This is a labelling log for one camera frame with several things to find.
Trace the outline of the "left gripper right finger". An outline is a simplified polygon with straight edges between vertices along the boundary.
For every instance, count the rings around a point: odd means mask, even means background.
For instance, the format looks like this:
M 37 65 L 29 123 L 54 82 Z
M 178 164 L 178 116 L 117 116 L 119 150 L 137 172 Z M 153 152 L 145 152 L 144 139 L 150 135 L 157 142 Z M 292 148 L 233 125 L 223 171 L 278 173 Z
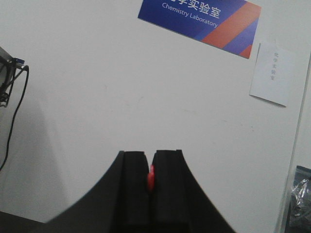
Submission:
M 153 233 L 232 233 L 190 171 L 181 150 L 158 150 L 152 162 Z

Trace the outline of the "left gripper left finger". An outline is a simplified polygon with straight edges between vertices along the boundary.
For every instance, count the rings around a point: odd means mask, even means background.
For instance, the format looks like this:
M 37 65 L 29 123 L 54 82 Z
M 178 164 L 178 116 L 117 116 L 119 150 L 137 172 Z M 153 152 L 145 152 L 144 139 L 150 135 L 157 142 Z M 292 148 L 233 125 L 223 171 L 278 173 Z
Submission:
M 144 233 L 150 223 L 148 162 L 141 151 L 121 151 L 78 202 L 45 225 L 47 233 Z

